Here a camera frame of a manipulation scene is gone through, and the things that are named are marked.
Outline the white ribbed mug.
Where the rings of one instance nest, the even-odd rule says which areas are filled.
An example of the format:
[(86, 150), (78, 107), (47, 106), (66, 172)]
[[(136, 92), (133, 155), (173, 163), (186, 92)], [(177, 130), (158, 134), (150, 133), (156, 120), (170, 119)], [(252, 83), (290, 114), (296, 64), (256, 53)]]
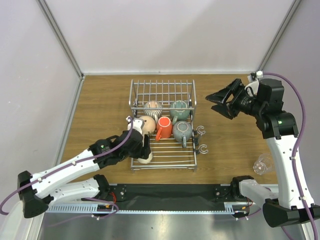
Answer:
[(163, 106), (160, 102), (151, 100), (144, 105), (143, 112), (145, 116), (148, 116), (154, 119), (155, 123), (157, 124), (159, 121), (159, 118), (162, 116)]

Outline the clear glass cup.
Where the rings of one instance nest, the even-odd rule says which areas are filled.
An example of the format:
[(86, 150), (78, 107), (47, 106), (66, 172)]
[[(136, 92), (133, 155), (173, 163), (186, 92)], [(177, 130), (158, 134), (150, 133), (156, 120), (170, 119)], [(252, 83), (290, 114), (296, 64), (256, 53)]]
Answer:
[(264, 175), (274, 170), (273, 158), (268, 153), (261, 154), (253, 164), (253, 170), (258, 175)]

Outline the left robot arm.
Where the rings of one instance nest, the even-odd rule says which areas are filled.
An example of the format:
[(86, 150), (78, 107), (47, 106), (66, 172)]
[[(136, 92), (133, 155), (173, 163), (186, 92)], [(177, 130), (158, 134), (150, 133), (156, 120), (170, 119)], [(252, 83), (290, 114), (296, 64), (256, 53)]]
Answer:
[(110, 187), (104, 175), (97, 174), (83, 182), (74, 180), (126, 158), (151, 160), (150, 138), (136, 129), (125, 130), (120, 136), (97, 140), (77, 156), (51, 169), (39, 173), (21, 172), (17, 182), (23, 216), (26, 219), (37, 217), (62, 201), (107, 199)]

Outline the teal ceramic mug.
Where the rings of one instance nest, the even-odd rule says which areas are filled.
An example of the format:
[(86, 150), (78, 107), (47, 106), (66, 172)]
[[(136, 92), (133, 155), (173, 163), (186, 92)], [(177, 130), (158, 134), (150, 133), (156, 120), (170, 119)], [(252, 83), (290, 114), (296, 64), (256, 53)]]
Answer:
[(177, 100), (170, 105), (170, 116), (172, 117), (173, 125), (175, 125), (179, 121), (187, 120), (189, 114), (189, 106), (183, 100)]

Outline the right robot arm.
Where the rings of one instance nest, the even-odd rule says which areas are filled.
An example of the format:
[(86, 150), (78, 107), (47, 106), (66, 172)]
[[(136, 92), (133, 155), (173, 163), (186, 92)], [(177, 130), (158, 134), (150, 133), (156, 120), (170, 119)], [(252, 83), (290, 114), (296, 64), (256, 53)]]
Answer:
[(209, 94), (212, 110), (233, 119), (240, 112), (256, 119), (256, 125), (270, 149), (278, 181), (278, 193), (266, 189), (248, 175), (233, 177), (230, 195), (235, 201), (252, 200), (272, 227), (303, 224), (320, 217), (306, 184), (298, 150), (298, 126), (292, 113), (284, 111), (284, 86), (277, 79), (259, 81), (257, 93), (250, 96), (241, 79)]

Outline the orange mug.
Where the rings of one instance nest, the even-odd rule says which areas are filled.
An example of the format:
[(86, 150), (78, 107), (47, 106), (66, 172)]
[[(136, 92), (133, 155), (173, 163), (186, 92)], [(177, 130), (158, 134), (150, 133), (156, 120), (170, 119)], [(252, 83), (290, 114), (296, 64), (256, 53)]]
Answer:
[(162, 116), (159, 118), (156, 125), (156, 136), (155, 140), (159, 141), (160, 139), (168, 139), (172, 135), (173, 125), (169, 117)]

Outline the steel tumbler cup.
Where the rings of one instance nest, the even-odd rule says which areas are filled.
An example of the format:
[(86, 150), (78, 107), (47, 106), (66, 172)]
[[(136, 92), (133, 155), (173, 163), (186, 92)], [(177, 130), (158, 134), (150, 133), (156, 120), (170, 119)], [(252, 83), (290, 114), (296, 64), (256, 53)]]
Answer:
[(148, 164), (151, 162), (151, 160), (153, 159), (153, 153), (150, 152), (148, 153), (146, 156), (142, 157), (142, 158), (138, 158), (137, 161), (141, 164)]

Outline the beige ceramic mug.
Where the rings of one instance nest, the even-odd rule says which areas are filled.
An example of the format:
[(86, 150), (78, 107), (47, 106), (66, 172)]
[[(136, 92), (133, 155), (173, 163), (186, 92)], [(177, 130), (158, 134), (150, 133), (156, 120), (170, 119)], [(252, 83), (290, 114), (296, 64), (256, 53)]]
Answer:
[(149, 136), (153, 135), (156, 130), (155, 120), (147, 115), (140, 116), (139, 118), (144, 122), (144, 125), (142, 127), (142, 134)]

